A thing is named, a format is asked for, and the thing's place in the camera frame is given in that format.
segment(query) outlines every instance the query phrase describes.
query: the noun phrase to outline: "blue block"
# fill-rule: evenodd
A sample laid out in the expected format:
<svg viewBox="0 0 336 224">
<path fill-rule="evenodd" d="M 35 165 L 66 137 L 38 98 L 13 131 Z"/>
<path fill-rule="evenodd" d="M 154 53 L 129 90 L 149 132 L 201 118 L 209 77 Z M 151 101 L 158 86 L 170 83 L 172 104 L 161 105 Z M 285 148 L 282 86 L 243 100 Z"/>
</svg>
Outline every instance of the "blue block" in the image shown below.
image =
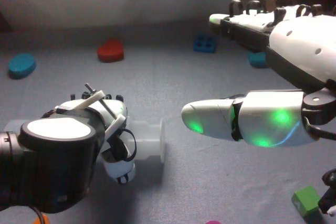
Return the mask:
<svg viewBox="0 0 336 224">
<path fill-rule="evenodd" d="M 250 65 L 255 68 L 268 68 L 266 64 L 266 54 L 264 52 L 257 52 L 256 54 L 250 52 L 248 54 Z"/>
<path fill-rule="evenodd" d="M 30 54 L 19 54 L 9 61 L 8 73 L 13 79 L 22 79 L 30 75 L 36 68 L 34 57 Z"/>
<path fill-rule="evenodd" d="M 194 51 L 196 52 L 211 52 L 216 50 L 216 40 L 213 37 L 206 35 L 198 35 L 194 42 Z"/>
</svg>

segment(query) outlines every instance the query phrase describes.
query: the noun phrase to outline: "red block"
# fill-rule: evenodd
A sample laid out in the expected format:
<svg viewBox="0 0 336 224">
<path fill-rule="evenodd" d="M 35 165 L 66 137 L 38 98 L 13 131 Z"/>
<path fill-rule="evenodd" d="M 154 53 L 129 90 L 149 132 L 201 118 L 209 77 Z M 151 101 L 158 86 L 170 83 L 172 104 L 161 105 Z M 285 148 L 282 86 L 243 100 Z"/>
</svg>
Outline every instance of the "red block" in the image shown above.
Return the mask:
<svg viewBox="0 0 336 224">
<path fill-rule="evenodd" d="M 103 62 L 115 62 L 124 58 L 122 43 L 118 39 L 110 39 L 97 50 L 98 59 Z"/>
</svg>

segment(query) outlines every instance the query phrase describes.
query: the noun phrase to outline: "screw hole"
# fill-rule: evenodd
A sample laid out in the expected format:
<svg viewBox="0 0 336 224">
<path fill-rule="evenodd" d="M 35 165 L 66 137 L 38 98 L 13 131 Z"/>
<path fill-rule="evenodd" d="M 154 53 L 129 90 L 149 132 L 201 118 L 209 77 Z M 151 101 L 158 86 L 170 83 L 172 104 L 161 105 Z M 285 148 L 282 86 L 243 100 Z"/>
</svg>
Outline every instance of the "screw hole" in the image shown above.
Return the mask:
<svg viewBox="0 0 336 224">
<path fill-rule="evenodd" d="M 321 49 L 321 48 L 318 48 L 318 49 L 316 49 L 315 54 L 316 54 L 316 55 L 319 55 L 321 52 L 322 52 L 322 49 Z"/>
</svg>

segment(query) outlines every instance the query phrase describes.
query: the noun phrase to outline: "pink object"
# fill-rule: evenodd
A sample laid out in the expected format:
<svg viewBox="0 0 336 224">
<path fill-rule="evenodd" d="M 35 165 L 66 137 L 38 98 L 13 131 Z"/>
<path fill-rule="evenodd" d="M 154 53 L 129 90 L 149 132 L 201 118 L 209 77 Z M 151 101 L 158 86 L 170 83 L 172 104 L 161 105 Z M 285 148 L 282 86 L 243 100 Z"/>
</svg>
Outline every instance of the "pink object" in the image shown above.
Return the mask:
<svg viewBox="0 0 336 224">
<path fill-rule="evenodd" d="M 221 223 L 217 220 L 210 220 L 206 224 L 221 224 Z"/>
</svg>

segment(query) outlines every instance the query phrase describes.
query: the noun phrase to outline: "green block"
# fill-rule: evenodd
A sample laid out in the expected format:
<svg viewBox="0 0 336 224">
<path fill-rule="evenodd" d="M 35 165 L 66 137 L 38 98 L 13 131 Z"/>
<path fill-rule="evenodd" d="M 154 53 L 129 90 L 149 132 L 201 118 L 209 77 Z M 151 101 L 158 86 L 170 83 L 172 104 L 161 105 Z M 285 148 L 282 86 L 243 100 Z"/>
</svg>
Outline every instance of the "green block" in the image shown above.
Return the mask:
<svg viewBox="0 0 336 224">
<path fill-rule="evenodd" d="M 320 199 L 321 197 L 312 186 L 299 190 L 292 196 L 292 202 L 302 217 L 318 211 Z"/>
</svg>

